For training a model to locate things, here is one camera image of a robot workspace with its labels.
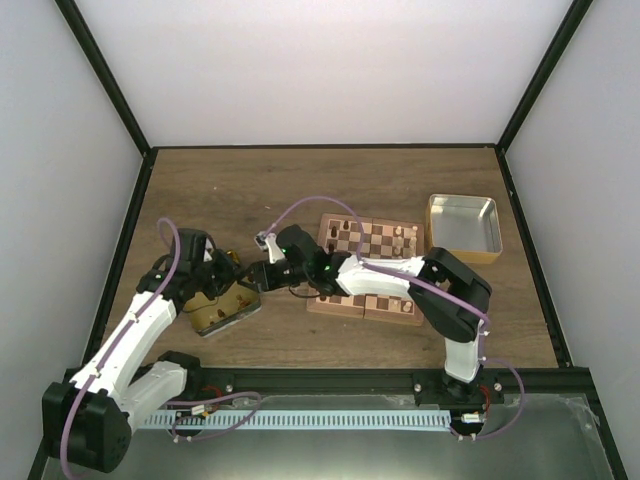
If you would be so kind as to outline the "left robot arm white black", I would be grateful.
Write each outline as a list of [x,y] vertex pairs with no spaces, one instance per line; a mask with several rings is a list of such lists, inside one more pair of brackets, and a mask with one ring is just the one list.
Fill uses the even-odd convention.
[[141,277],[111,336],[69,381],[54,382],[43,394],[44,443],[68,478],[73,464],[113,471],[151,413],[175,398],[191,404],[203,395],[202,367],[194,356],[168,352],[142,376],[136,373],[187,302],[198,293],[216,299],[240,271],[240,262],[208,233],[174,229],[168,252]]

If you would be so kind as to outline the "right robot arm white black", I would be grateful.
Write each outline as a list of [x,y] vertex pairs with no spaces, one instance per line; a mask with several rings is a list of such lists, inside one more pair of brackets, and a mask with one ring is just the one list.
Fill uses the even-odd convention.
[[458,403],[480,390],[480,338],[489,326],[491,287],[448,250],[426,256],[366,259],[356,251],[328,251],[297,225],[260,232],[268,254],[249,267],[254,288],[266,293],[307,284],[319,297],[387,296],[412,302],[445,339],[442,389]]

